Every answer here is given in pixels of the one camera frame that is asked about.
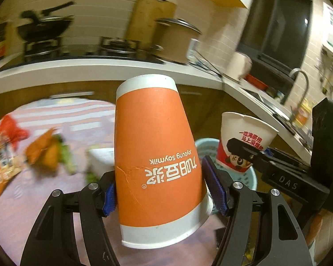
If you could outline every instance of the orange paper cup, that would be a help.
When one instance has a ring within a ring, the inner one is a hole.
[[[122,244],[153,249],[185,239],[213,204],[174,80],[149,74],[125,81],[115,119]]]

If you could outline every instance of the frying pan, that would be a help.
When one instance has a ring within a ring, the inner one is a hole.
[[[73,21],[73,15],[56,17],[50,16],[50,13],[74,4],[74,1],[70,1],[57,7],[42,10],[41,17],[38,17],[33,10],[23,11],[20,17],[30,19],[31,23],[17,27],[19,36],[27,42],[38,42],[58,37],[69,27]]]

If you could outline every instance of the table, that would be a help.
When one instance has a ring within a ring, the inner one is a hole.
[[[18,154],[22,155],[25,148],[46,130],[57,127],[57,132],[62,133],[70,145],[77,164],[75,175],[67,174],[62,166],[59,166],[57,174],[51,175],[38,174],[27,167],[1,195],[0,244],[19,265],[27,237],[51,192],[55,189],[64,193],[80,191],[86,185],[86,149],[95,144],[114,146],[115,106],[86,99],[48,99],[17,108],[11,115],[20,127],[30,131],[30,137],[19,143]],[[162,249],[138,250],[121,245],[118,211],[104,218],[104,224],[123,266],[176,266],[181,261],[183,265],[211,265],[217,252],[213,230],[223,226],[213,215],[194,234],[177,244]],[[90,265],[78,213],[74,213],[74,228],[80,260]]]

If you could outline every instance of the metal screw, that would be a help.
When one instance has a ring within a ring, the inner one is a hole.
[[[233,187],[235,189],[242,189],[243,188],[243,184],[237,181],[237,182],[233,183]]]
[[[89,184],[89,189],[90,190],[95,190],[95,189],[98,189],[98,183],[90,183]]]
[[[278,189],[271,189],[271,193],[274,195],[274,196],[279,196],[280,195],[280,191]]]
[[[53,192],[52,192],[52,196],[53,197],[58,197],[60,195],[60,190],[54,190]]]

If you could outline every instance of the paper cup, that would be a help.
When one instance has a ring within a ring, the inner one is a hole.
[[[274,127],[254,117],[233,112],[222,113],[221,138],[216,162],[227,169],[244,173],[252,164],[228,151],[228,140],[237,138],[259,150],[264,150],[277,133],[278,130]]]
[[[212,211],[194,139],[172,78],[117,89],[115,172],[122,244],[153,249],[194,233]]]

